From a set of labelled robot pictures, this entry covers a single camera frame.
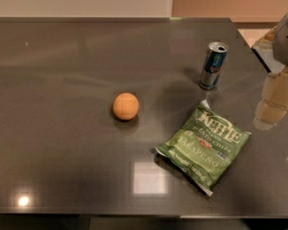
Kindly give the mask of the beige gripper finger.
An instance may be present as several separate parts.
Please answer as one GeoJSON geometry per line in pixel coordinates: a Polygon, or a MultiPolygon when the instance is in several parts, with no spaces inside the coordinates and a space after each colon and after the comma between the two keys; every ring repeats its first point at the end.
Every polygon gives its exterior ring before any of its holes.
{"type": "Polygon", "coordinates": [[[288,112],[288,66],[265,79],[253,125],[260,130],[276,126],[288,112]]]}

